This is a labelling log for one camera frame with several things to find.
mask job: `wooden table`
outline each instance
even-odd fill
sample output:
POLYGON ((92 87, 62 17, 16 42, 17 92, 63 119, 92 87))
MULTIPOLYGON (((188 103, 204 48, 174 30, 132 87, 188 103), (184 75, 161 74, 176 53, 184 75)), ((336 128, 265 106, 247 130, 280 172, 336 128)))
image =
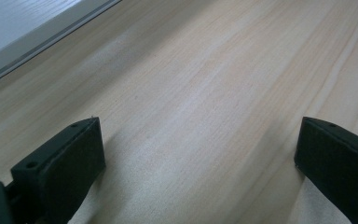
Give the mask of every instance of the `wooden table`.
POLYGON ((0 79, 0 180, 91 116, 72 223, 330 222, 293 157, 303 116, 358 134, 358 1, 125 0, 0 79))

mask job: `wood grain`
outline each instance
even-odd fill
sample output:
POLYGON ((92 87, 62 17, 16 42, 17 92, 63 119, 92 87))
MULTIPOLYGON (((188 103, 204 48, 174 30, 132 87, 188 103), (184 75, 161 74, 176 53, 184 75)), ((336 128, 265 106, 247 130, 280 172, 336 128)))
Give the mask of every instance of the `wood grain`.
POLYGON ((91 116, 107 169, 73 223, 312 223, 299 124, 358 134, 358 1, 123 1, 0 79, 0 180, 91 116))

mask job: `light wood surface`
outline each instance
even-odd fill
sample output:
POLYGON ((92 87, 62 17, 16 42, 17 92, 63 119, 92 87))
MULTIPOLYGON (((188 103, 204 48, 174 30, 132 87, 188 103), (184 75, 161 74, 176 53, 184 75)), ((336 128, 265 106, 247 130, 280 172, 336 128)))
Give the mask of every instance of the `light wood surface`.
POLYGON ((0 180, 91 116, 72 223, 307 223, 301 118, 358 134, 358 0, 121 2, 0 79, 0 180))

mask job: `black rubber pad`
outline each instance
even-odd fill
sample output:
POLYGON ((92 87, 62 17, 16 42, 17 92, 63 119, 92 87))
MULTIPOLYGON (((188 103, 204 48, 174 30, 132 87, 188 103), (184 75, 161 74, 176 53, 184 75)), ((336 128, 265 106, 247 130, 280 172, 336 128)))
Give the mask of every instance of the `black rubber pad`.
POLYGON ((11 169, 28 214, 67 223, 105 167, 100 122, 74 123, 11 169))
POLYGON ((358 223, 358 136, 319 119, 303 118, 295 163, 352 223, 358 223))

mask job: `screw hole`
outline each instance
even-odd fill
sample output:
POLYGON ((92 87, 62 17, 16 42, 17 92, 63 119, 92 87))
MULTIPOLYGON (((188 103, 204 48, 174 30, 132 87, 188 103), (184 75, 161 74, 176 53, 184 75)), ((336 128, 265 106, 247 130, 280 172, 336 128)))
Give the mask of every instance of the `screw hole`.
POLYGON ((34 168, 34 167, 36 167, 37 166, 37 162, 35 162, 35 161, 31 161, 31 162, 29 162, 27 165, 26 165, 26 167, 28 168, 28 169, 32 169, 32 168, 34 168))

